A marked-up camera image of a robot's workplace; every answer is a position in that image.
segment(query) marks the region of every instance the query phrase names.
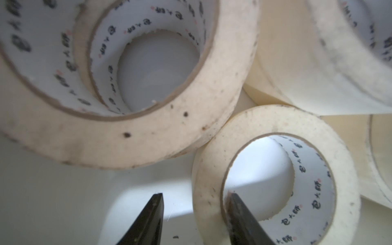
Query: masking tape roll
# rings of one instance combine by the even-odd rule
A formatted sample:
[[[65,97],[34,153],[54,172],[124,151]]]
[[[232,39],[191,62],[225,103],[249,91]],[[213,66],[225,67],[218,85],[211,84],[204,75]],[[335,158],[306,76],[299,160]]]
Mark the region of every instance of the masking tape roll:
[[[361,195],[392,209],[392,115],[322,118],[347,144]]]
[[[259,105],[284,102],[318,115],[392,113],[391,7],[388,0],[263,1],[245,91]]]
[[[186,149],[182,150],[180,153],[173,156],[173,158],[184,155],[191,151],[195,151],[198,148],[202,147],[208,141],[210,141],[213,136],[216,135],[216,133],[222,128],[222,126],[227,122],[229,118],[235,116],[236,114],[246,109],[255,106],[256,106],[255,102],[253,102],[253,100],[245,93],[244,90],[241,90],[241,92],[239,93],[238,100],[234,100],[232,103],[230,103],[230,105],[227,108],[227,111],[225,111],[225,113],[221,116],[221,118],[212,127],[207,129],[205,134],[200,139],[198,139],[192,145],[188,146]]]
[[[254,57],[259,2],[7,0],[0,23],[1,131],[64,163],[122,169],[173,156],[226,117]],[[171,95],[133,113],[117,63],[130,40],[158,29],[201,56]]]
[[[281,144],[295,177],[287,204],[261,221],[270,238],[276,244],[350,244],[361,206],[350,153],[323,120],[285,105],[243,111],[198,150],[192,170],[193,207],[205,244],[230,244],[221,209],[223,186],[238,154],[262,137]]]

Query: white surface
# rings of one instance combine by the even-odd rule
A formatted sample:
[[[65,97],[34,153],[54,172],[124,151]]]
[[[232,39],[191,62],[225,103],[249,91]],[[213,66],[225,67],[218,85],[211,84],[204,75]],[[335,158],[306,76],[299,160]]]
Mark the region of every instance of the white surface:
[[[56,164],[0,137],[0,244],[115,244],[136,209],[163,191],[161,244],[202,245],[191,213],[193,156],[142,169],[102,171]],[[391,227],[391,209],[362,199],[353,244],[390,244]]]
[[[211,10],[215,4],[204,0],[128,0],[111,9],[98,23],[89,54],[96,92],[110,109],[108,111],[81,82],[73,57],[73,27],[83,3],[84,0],[69,0],[49,7],[49,4],[37,1],[3,0],[0,40],[10,61],[34,88],[63,107],[102,116],[131,112],[118,93],[116,81],[117,64],[127,43],[143,33],[164,29],[182,34],[203,51],[212,27]],[[181,46],[168,50],[176,51],[180,52]],[[185,81],[186,77],[175,79]]]
[[[159,31],[133,40],[118,66],[118,87],[132,112],[163,101],[199,61],[199,52],[177,33]]]

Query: cream-colored tape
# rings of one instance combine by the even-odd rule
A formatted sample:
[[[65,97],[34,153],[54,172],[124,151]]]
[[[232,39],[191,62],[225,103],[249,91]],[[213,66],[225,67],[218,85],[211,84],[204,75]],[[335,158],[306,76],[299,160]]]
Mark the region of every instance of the cream-colored tape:
[[[318,115],[392,113],[391,6],[387,0],[263,1],[245,91],[259,105],[272,96]]]
[[[198,139],[195,143],[192,145],[188,146],[178,154],[176,154],[174,157],[184,155],[186,153],[189,153],[191,151],[197,150],[204,144],[206,144],[208,141],[210,141],[216,133],[222,128],[222,126],[227,122],[227,120],[239,112],[242,112],[246,109],[255,107],[256,104],[251,100],[251,98],[245,93],[244,90],[241,90],[239,93],[239,98],[238,100],[235,99],[228,107],[227,111],[221,116],[221,118],[212,126],[210,127],[200,139]]]
[[[324,116],[355,162],[361,195],[392,208],[392,116]]]
[[[120,169],[173,156],[226,117],[254,57],[258,1],[83,3],[16,0],[2,5],[0,129],[8,137],[61,162]],[[92,22],[78,22],[92,13]],[[123,30],[123,21],[110,22],[118,19],[116,13],[135,19]],[[115,107],[121,98],[108,97],[117,90],[109,80],[117,64],[106,66],[105,59],[117,54],[113,47],[123,42],[117,35],[133,38],[154,28],[178,30],[198,47],[200,60],[167,99],[129,114]],[[88,64],[97,94],[83,85]]]
[[[263,221],[262,226],[272,240],[278,244],[287,240],[291,244],[344,244],[351,243],[359,219],[360,198],[358,178],[353,160],[346,145],[334,130],[320,118],[285,105],[259,106],[243,111],[229,120],[218,134],[196,154],[192,170],[193,207],[198,225],[198,230],[205,244],[230,244],[229,234],[222,216],[222,186],[225,176],[238,153],[250,142],[263,136],[280,135],[281,138],[292,142],[292,151],[296,160],[302,158],[315,158],[315,161],[306,163],[304,171],[298,168],[298,163],[293,162],[294,169],[300,169],[301,173],[295,173],[294,190],[300,183],[304,185],[303,192],[293,192],[291,200],[303,197],[303,203],[297,204],[295,211],[298,212],[298,220],[293,218],[291,224],[287,220],[281,220],[281,216],[289,216],[286,209],[293,207],[286,205],[281,212],[268,221]],[[325,168],[317,179],[316,176],[305,177],[314,174],[309,169],[317,169],[318,161]],[[332,192],[328,190],[328,181],[332,183]],[[318,201],[313,192],[321,195],[333,195],[332,198]],[[327,208],[327,203],[332,202],[332,208]],[[318,218],[319,211],[325,212],[322,218]],[[288,230],[289,233],[276,234],[280,230]],[[315,227],[320,231],[312,233]]]

